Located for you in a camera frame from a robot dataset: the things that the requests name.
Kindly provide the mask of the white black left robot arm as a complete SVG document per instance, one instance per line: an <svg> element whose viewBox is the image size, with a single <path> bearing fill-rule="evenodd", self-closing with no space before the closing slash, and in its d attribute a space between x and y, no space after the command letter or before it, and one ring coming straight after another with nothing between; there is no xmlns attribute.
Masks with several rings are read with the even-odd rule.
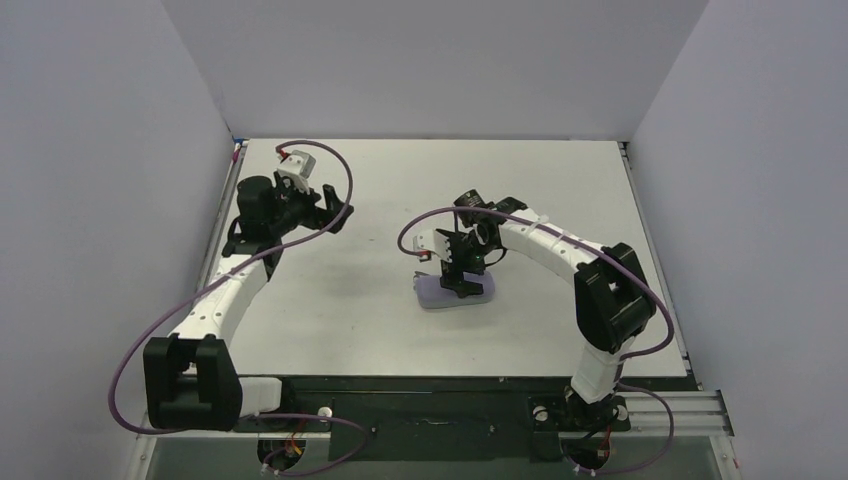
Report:
<svg viewBox="0 0 848 480"><path fill-rule="evenodd" d="M208 291L167 336L144 346L148 418L156 429L229 431L243 417L282 406L283 381L239 375L229 345L274 275L283 237L299 227L337 233L354 211L333 186L300 190L294 175L280 172L240 181L236 204Z"/></svg>

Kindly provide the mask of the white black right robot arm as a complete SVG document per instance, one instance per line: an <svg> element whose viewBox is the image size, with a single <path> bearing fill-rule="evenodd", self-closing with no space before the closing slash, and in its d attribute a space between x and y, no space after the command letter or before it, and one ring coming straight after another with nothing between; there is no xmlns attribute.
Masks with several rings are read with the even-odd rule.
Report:
<svg viewBox="0 0 848 480"><path fill-rule="evenodd" d="M519 253L566 280L574 289L575 321L584 339L565 391L568 414L585 430L615 421L619 410L613 398L623 358L657 310L643 289L637 254L625 243L609 247L582 240L513 197L485 202L470 190L454 205L461 229L435 229L414 238L424 257L439 259L440 287L459 299L482 296L485 258L495 250Z"/></svg>

